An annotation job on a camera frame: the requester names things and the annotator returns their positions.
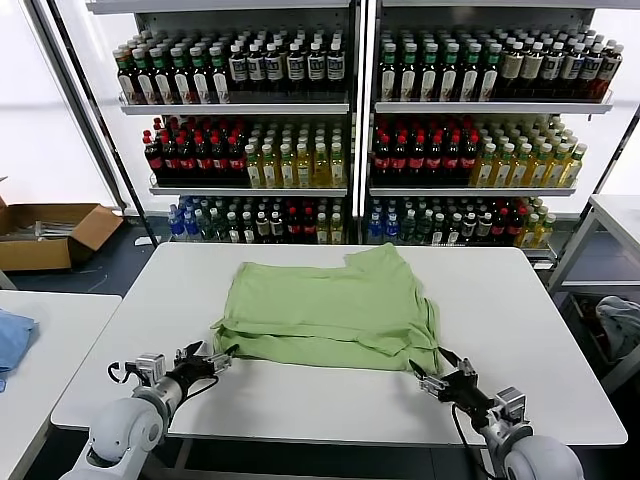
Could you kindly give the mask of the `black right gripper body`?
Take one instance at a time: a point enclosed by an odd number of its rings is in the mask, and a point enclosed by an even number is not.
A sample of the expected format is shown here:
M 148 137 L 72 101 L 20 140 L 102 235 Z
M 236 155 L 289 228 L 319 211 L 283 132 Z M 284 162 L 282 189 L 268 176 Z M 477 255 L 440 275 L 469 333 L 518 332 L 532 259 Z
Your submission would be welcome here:
M 478 375 L 453 372 L 442 378 L 444 387 L 439 391 L 439 401 L 453 403 L 467 415 L 486 415 L 494 407 L 492 398 L 477 386 Z

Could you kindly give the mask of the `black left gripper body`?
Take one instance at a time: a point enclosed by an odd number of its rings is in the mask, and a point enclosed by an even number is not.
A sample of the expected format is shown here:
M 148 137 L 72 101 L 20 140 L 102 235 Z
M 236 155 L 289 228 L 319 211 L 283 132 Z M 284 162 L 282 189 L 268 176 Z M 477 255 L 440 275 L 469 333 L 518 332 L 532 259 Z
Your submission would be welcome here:
M 176 360 L 167 377 L 179 385 L 183 395 L 188 395 L 192 385 L 200 380 L 212 380 L 213 385 L 219 381 L 213 358 L 199 355 Z

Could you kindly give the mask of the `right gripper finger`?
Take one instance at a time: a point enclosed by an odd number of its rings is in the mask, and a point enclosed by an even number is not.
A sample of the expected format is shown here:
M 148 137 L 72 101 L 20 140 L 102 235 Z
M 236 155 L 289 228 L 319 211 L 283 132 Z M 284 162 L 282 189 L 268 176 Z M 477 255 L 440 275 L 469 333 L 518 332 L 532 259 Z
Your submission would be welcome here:
M 419 387 L 429 395 L 439 395 L 449 387 L 448 383 L 433 375 L 427 374 L 416 362 L 409 360 L 409 365 L 416 377 Z
M 447 350 L 443 347 L 438 348 L 440 355 L 456 370 L 461 371 L 464 375 L 474 375 L 475 369 L 471 365 L 470 361 L 465 358 L 460 358 L 453 351 Z

